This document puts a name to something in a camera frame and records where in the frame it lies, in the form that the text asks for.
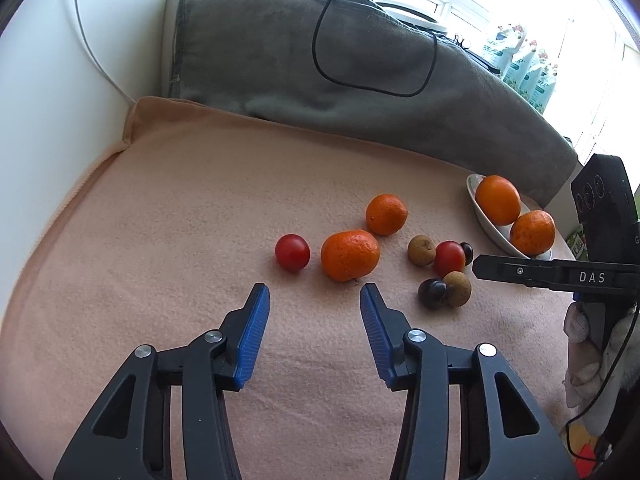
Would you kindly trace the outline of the white gloved hand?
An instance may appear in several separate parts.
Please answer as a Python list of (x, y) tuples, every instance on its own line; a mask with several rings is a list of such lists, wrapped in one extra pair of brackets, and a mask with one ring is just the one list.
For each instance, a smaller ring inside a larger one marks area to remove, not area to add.
[[(582, 412), (600, 390), (606, 375), (622, 348), (634, 315), (631, 311), (612, 329), (608, 345), (599, 350), (591, 339), (588, 318), (582, 302), (572, 302), (564, 320), (564, 333), (568, 338), (568, 364), (564, 386), (566, 405)], [(639, 380), (639, 323), (625, 347), (614, 373), (600, 398), (582, 416), (582, 426), (593, 437), (601, 437), (614, 412), (618, 394), (629, 391)]]

